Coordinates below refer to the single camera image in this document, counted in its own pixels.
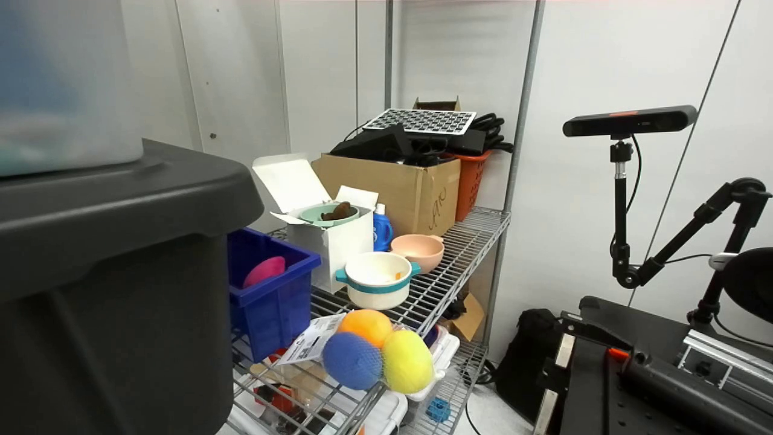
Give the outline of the white computer keyboard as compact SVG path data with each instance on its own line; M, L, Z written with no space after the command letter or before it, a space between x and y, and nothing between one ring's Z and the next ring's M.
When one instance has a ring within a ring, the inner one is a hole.
M474 124L474 111L442 111L442 108L385 108L365 124L368 130L388 130L401 126L413 136L450 136L460 137Z

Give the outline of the red items lower shelf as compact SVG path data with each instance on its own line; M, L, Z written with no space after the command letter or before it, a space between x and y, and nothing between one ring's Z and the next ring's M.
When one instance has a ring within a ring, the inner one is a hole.
M290 384L262 384L262 386L255 390L255 394L262 402L268 402L284 415L292 418L296 424L302 424L307 418L307 414L297 403L296 390Z

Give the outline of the translucent plastic storage bin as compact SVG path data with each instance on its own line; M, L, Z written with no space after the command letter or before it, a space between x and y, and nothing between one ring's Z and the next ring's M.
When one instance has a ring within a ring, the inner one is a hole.
M121 0L0 0L0 175L141 157Z

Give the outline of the black mounting table with clamps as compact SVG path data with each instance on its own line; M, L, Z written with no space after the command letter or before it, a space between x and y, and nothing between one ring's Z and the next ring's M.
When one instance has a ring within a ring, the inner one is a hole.
M603 297L560 326L534 435L773 435L768 350Z

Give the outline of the pink ball in crate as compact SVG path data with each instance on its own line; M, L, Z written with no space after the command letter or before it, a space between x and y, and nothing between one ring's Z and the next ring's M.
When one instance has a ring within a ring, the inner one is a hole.
M241 280L241 288L262 285L263 280L284 276L284 274L286 274L286 259L268 257L247 274L247 279Z

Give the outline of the blue plastic crate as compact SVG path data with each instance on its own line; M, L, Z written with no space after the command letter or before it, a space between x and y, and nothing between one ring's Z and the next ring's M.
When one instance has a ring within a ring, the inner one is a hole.
M268 259L281 259L284 268L255 280L251 270ZM233 333L250 343L251 360L290 348L309 326L313 274L320 264L314 251L256 229L238 229L227 238Z

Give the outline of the black equipment pile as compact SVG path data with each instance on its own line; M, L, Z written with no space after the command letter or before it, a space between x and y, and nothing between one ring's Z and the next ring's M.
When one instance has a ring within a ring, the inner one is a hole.
M365 124L350 130L334 148L334 154L427 166L427 165L442 163L450 154L484 154L489 151L506 151L506 153L516 151L516 146L508 142L506 136L501 134L502 119L495 113L484 113L484 116L477 113L468 130L460 137L413 136L413 134L407 134L401 126L395 126L388 130L368 130Z

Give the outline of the packet of coloured foam balls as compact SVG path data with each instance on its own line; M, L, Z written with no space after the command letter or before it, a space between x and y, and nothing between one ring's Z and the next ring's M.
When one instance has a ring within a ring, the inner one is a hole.
M314 320L279 365L320 363L328 377L350 390L372 390L381 381L381 343L404 326L395 326L385 311L354 310Z

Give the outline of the peach pink bowl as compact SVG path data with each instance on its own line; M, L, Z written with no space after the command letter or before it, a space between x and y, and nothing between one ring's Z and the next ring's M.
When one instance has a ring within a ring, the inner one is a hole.
M400 235L391 241L397 253L404 253L409 261L417 261L423 274L439 267L445 257L445 239L439 235Z

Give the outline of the green bowl with brown object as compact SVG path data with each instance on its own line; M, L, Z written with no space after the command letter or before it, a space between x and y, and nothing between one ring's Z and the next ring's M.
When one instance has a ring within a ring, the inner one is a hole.
M359 220L363 216L365 216L363 209L354 206L350 201L342 201L342 204L313 206L313 209L301 213L301 220L305 224L328 229L328 228L339 228L339 224L354 223L354 220Z

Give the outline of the large dark grey tote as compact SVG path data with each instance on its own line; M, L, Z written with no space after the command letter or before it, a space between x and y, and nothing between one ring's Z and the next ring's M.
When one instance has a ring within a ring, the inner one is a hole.
M0 435L216 435L233 409L227 235L262 213L240 163L0 182Z

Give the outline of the blue bottle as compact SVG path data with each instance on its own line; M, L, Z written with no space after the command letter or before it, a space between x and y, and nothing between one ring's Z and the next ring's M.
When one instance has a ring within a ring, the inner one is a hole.
M395 228L385 204L374 206L372 224L374 224L374 251L389 251L395 239Z

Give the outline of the orange plastic container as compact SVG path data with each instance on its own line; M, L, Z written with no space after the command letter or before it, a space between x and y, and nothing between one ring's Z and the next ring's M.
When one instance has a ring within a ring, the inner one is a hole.
M477 206L479 187L489 165L489 153L456 154L456 163L460 163L456 220L464 220Z

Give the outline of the white open cardboard box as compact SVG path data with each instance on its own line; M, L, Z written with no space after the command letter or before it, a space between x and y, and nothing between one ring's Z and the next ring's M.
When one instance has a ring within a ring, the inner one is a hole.
M334 279L359 253L368 253L374 241L372 210L377 206L374 191L342 187L336 195L328 195L321 180L313 170L307 157L301 154L270 154L255 163L262 194L270 199L270 216L286 224L286 239L292 246L314 251L321 264L313 274L313 284L320 291L339 292L342 284ZM363 209L365 216L339 228L313 228L301 220L301 213L321 206L350 201Z

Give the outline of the white bowl with teal rim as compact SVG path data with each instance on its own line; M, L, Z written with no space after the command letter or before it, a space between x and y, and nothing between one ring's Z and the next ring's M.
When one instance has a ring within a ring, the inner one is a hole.
M417 261L391 251L371 251L350 259L334 274L348 288L348 300L365 310L400 308L410 291L410 279L420 274Z

